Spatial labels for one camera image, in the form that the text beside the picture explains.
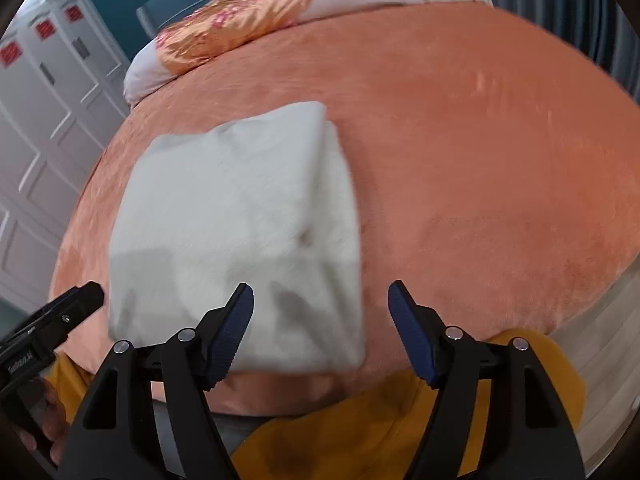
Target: mustard yellow fabric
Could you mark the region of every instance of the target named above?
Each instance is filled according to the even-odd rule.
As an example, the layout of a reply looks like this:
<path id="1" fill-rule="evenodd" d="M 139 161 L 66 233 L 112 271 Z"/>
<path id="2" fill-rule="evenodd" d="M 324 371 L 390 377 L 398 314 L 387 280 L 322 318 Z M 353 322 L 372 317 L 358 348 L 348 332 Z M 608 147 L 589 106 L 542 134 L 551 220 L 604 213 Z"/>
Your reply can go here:
<path id="1" fill-rule="evenodd" d="M 58 354 L 47 380 L 58 391 L 66 410 L 66 421 L 72 422 L 93 376 L 85 372 L 64 354 Z"/>
<path id="2" fill-rule="evenodd" d="M 529 330 L 512 330 L 491 339 L 506 344 L 529 341 L 558 391 L 574 430 L 580 424 L 586 389 L 560 347 Z M 91 375 L 60 355 L 49 381 L 72 421 Z M 411 370 L 338 404 L 299 418 L 268 422 L 236 450 L 232 460 L 242 480 L 401 479 L 417 449 L 437 392 Z M 490 383 L 478 386 L 476 408 L 460 474 L 474 470 L 486 429 Z"/>

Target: folded white towel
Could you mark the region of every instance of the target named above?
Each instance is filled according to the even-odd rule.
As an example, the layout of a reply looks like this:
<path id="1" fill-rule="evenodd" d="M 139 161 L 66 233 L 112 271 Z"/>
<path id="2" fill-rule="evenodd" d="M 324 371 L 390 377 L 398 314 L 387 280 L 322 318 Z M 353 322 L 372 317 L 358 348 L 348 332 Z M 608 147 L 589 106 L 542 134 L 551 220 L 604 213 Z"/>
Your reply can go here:
<path id="1" fill-rule="evenodd" d="M 158 137 L 111 235 L 110 331 L 166 341 L 240 282 L 254 316 L 232 370 L 322 372 L 364 357 L 351 177 L 318 102 Z"/>

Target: white paneled door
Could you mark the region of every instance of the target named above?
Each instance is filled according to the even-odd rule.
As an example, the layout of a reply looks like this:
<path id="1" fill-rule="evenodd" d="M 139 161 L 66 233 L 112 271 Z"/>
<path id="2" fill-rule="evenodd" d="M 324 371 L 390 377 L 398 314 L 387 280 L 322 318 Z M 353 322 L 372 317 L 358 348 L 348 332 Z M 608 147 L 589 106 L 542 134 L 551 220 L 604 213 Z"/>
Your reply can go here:
<path id="1" fill-rule="evenodd" d="M 84 182 L 127 114 L 127 60 L 88 0 L 46 0 L 0 40 L 0 296 L 47 299 Z"/>

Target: orange plush fabric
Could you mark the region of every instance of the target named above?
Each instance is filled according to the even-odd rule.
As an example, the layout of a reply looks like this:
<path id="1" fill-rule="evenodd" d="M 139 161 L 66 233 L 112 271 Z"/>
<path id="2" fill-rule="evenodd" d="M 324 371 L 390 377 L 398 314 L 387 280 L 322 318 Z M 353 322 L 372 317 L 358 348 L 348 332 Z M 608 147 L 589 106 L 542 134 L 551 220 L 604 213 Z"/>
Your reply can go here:
<path id="1" fill-rule="evenodd" d="M 278 31 L 143 100 L 85 187 L 52 295 L 87 280 L 108 285 L 120 199 L 155 136 L 304 100 L 326 104 L 353 175 L 366 360 L 344 375 L 235 374 L 208 394 L 214 410 L 308 412 L 405 368 L 386 309 L 395 279 L 475 338 L 548 333 L 638 254 L 636 104 L 580 53 L 508 12 L 426 4 Z M 107 315 L 63 348 L 89 371 L 111 347 Z"/>

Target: orange satin pillowcase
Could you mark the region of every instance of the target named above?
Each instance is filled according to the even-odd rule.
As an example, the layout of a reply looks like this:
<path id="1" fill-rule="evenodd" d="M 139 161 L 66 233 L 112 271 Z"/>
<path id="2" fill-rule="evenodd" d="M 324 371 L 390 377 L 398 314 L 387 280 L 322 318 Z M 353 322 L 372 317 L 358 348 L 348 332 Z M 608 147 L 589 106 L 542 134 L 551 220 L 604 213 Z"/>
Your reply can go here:
<path id="1" fill-rule="evenodd" d="M 182 75 L 294 23 L 311 0 L 211 0 L 156 37 L 160 63 Z"/>

